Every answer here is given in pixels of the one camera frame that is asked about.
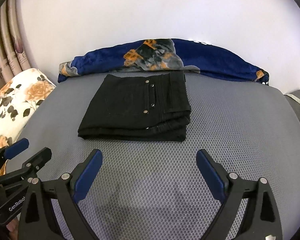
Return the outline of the person's left hand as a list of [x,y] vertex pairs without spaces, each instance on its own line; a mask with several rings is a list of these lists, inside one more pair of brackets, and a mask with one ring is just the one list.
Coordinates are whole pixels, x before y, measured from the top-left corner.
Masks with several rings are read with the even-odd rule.
[[19,227],[19,220],[15,217],[11,220],[7,225],[6,228],[9,231],[9,239],[17,240],[18,239],[18,227]]

